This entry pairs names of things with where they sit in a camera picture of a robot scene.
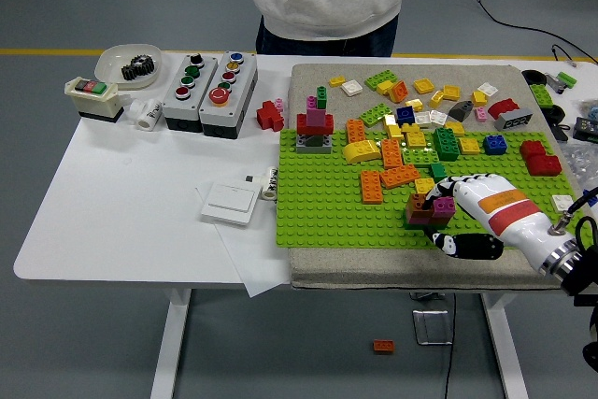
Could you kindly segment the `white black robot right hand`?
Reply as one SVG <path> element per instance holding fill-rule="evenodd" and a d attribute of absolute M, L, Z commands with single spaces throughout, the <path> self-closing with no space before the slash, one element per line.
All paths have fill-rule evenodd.
<path fill-rule="evenodd" d="M 455 203 L 506 246 L 519 249 L 534 271 L 555 276 L 565 264 L 581 260 L 567 231 L 549 232 L 551 219 L 506 178 L 495 174 L 448 177 L 434 185 L 423 207 L 450 196 Z"/>

